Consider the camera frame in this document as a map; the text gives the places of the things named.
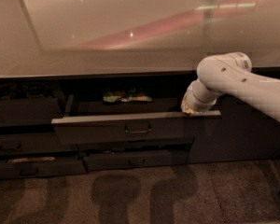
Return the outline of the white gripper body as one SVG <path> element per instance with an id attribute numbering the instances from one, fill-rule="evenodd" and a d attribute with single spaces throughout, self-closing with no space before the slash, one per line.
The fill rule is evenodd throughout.
<path id="1" fill-rule="evenodd" d="M 208 90 L 199 79 L 191 82 L 185 93 L 189 95 L 190 107 L 195 111 L 208 111 L 217 101 L 217 94 Z"/>

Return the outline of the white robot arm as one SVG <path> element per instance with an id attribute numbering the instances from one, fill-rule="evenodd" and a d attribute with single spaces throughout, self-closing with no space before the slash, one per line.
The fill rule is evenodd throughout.
<path id="1" fill-rule="evenodd" d="M 181 110 L 189 115 L 206 112 L 224 94 L 280 122 L 280 79 L 253 74 L 252 62 L 242 52 L 202 59 L 197 66 L 197 79 L 184 94 Z"/>

